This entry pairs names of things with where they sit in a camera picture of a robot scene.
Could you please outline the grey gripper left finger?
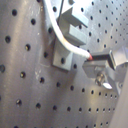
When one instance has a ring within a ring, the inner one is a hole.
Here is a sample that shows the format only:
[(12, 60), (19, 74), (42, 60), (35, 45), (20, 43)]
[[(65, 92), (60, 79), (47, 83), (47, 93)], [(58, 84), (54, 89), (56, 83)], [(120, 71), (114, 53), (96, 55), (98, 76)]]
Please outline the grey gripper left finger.
[(125, 78), (125, 68), (122, 65), (112, 69), (107, 61), (88, 61), (83, 64), (83, 70), (88, 78), (92, 78), (97, 86), (120, 93)]

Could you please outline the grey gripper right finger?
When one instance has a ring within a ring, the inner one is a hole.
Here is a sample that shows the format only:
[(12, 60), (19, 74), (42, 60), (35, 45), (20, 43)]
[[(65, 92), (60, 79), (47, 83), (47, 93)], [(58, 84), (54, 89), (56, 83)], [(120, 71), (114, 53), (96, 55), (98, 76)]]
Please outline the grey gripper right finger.
[(119, 65), (128, 62), (128, 48), (121, 46), (120, 48), (114, 48), (112, 50), (112, 64), (113, 68), (116, 69)]

